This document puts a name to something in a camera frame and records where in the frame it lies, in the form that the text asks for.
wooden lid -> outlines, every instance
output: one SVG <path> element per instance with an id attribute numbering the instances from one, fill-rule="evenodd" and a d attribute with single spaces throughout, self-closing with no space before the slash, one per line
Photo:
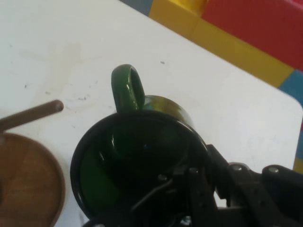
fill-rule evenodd
<path id="1" fill-rule="evenodd" d="M 54 226 L 64 196 L 62 170 L 49 150 L 0 134 L 0 226 Z"/>

yellow toy block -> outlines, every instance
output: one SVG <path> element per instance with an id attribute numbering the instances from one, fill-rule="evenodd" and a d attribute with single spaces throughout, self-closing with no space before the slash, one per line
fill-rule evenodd
<path id="1" fill-rule="evenodd" d="M 153 0 L 149 17 L 185 38 L 190 38 L 205 4 L 205 0 Z"/>
<path id="2" fill-rule="evenodd" d="M 303 159 L 296 158 L 294 160 L 294 171 L 303 174 Z"/>
<path id="3" fill-rule="evenodd" d="M 200 19 L 189 38 L 215 55 L 279 87 L 294 68 Z"/>

white table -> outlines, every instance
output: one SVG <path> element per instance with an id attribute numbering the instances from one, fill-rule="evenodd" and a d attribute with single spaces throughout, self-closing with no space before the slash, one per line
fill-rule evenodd
<path id="1" fill-rule="evenodd" d="M 145 93 L 183 106 L 228 161 L 292 168 L 302 120 L 294 99 L 123 3 L 3 0 L 0 11 L 0 117 L 57 98 L 65 104 L 11 130 L 44 144 L 62 166 L 67 193 L 56 226 L 83 221 L 71 157 L 82 135 L 115 111 L 110 75 L 123 63 L 137 68 Z"/>

bolt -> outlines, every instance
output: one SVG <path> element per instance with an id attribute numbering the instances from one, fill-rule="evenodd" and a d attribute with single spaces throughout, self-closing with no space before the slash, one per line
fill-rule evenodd
<path id="1" fill-rule="evenodd" d="M 194 168 L 194 167 L 189 168 L 189 172 L 190 172 L 191 174 L 198 174 L 198 173 L 199 173 L 198 169 L 197 169 L 197 168 Z"/>
<path id="2" fill-rule="evenodd" d="M 279 172 L 279 169 L 277 167 L 273 167 L 271 166 L 270 168 L 268 168 L 268 170 L 274 174 L 278 173 Z"/>
<path id="3" fill-rule="evenodd" d="M 238 164 L 234 164 L 232 165 L 233 170 L 235 171 L 241 171 L 242 170 L 242 166 L 238 165 Z"/>
<path id="4" fill-rule="evenodd" d="M 167 176 L 166 176 L 166 175 L 163 175 L 163 174 L 159 174 L 159 175 L 158 175 L 158 180 L 159 180 L 159 181 L 166 181 L 166 180 L 167 180 Z"/>

red toy block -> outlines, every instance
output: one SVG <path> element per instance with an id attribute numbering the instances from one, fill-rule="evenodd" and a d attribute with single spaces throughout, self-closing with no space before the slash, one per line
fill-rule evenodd
<path id="1" fill-rule="evenodd" d="M 201 17 L 303 70 L 303 0 L 209 0 Z"/>

